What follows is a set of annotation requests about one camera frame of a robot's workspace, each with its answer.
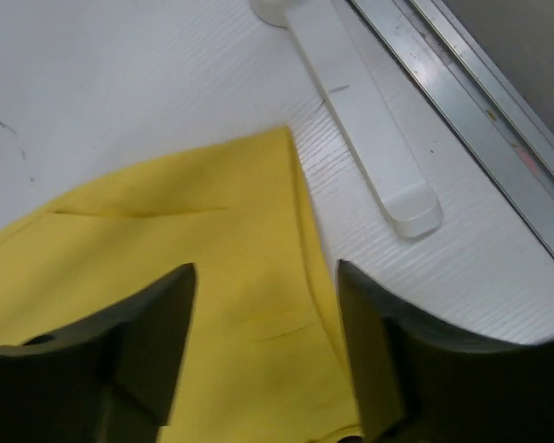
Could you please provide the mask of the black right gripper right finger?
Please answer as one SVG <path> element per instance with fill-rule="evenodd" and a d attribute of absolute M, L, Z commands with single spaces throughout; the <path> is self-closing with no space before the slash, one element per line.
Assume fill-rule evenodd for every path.
<path fill-rule="evenodd" d="M 367 442 L 554 442 L 554 338 L 461 329 L 348 261 L 338 301 Z"/>

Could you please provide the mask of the yellow trousers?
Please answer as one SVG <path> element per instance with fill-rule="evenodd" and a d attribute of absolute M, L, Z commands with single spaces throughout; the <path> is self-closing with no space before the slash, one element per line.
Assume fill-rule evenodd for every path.
<path fill-rule="evenodd" d="M 198 294 L 163 442 L 359 431 L 336 292 L 286 127 L 107 174 L 0 231 L 0 345 L 184 264 Z"/>

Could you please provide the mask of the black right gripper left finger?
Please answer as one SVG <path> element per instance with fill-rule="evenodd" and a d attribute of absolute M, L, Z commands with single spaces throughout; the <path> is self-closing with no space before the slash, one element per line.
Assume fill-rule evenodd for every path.
<path fill-rule="evenodd" d="M 20 345 L 0 346 L 0 442 L 154 442 L 197 291 L 192 263 Z"/>

